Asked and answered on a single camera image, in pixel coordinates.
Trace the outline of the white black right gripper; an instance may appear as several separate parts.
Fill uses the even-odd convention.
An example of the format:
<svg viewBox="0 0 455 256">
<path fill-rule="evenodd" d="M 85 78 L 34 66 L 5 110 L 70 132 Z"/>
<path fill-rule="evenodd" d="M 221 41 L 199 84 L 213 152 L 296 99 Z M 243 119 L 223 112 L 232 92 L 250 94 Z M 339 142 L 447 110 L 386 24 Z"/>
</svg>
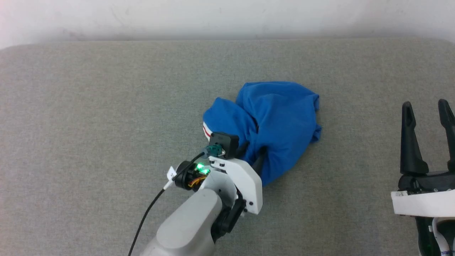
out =
<svg viewBox="0 0 455 256">
<path fill-rule="evenodd" d="M 400 173 L 398 190 L 391 192 L 395 214 L 411 217 L 455 217 L 455 115 L 447 100 L 438 101 L 439 119 L 446 131 L 447 172 L 429 173 L 415 133 L 411 102 L 402 105 Z"/>
</svg>

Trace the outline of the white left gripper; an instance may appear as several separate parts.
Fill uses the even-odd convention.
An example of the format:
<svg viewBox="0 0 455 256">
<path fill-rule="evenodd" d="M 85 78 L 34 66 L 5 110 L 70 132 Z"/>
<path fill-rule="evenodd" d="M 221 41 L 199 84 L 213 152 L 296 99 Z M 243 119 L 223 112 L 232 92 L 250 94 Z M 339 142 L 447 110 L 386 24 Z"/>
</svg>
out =
<svg viewBox="0 0 455 256">
<path fill-rule="evenodd" d="M 235 157 L 242 158 L 247 152 L 249 142 L 244 142 L 236 150 Z M 262 173 L 267 147 L 260 147 L 255 152 L 255 160 L 250 166 L 242 159 L 222 159 L 213 156 L 209 157 L 211 167 L 226 172 L 229 180 L 235 187 L 235 193 L 239 192 L 247 205 L 249 213 L 259 214 L 263 207 L 263 184 Z"/>
</svg>

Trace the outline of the blue garment white red trim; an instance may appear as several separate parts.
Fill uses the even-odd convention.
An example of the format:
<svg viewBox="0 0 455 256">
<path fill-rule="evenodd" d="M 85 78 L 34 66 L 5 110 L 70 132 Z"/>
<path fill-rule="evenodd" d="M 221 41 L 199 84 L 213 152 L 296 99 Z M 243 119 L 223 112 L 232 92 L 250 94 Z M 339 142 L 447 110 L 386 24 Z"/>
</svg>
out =
<svg viewBox="0 0 455 256">
<path fill-rule="evenodd" d="M 249 82 L 236 100 L 216 98 L 203 114 L 203 131 L 223 132 L 249 145 L 242 160 L 253 164 L 261 148 L 266 157 L 260 174 L 263 186 L 291 170 L 308 146 L 320 139 L 316 121 L 320 96 L 290 81 Z"/>
</svg>

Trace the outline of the grey fabric sofa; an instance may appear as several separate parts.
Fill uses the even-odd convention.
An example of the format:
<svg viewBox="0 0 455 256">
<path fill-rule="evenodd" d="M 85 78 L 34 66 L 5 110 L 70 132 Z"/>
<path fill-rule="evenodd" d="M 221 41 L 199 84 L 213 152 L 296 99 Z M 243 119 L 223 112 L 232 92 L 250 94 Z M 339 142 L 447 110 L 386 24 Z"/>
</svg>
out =
<svg viewBox="0 0 455 256">
<path fill-rule="evenodd" d="M 393 213 L 401 109 L 447 170 L 437 102 L 455 113 L 455 44 L 361 38 L 64 42 L 0 50 L 0 256 L 127 256 L 171 165 L 207 144 L 202 116 L 246 82 L 320 95 L 321 138 L 264 189 L 216 256 L 417 256 Z"/>
</svg>

